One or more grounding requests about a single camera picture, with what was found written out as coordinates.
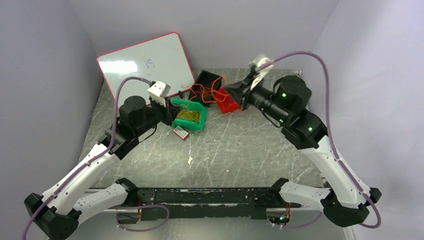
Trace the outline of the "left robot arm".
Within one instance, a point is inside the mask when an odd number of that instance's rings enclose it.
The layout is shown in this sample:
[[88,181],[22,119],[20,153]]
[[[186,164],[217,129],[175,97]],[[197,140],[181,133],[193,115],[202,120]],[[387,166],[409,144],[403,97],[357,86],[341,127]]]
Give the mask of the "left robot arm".
[[111,127],[88,155],[64,178],[42,194],[31,193],[24,200],[30,224],[36,224],[51,240],[67,239],[89,218],[109,208],[141,208],[138,187],[127,178],[89,196],[85,191],[114,163],[122,160],[139,143],[140,136],[154,132],[158,124],[172,125],[181,107],[168,97],[151,100],[128,97],[114,104]]

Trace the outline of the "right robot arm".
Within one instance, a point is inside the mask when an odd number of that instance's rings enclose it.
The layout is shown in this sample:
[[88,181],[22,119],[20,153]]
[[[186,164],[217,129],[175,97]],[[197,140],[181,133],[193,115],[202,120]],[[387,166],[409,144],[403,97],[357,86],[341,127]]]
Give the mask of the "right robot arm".
[[339,227],[364,224],[369,206],[378,202],[381,191],[361,182],[332,146],[326,125],[307,109],[312,92],[299,76],[281,77],[269,90],[254,85],[253,75],[249,74],[223,89],[242,110],[257,108],[329,183],[327,188],[318,188],[280,178],[270,188],[269,199],[275,207],[300,204],[320,211]]

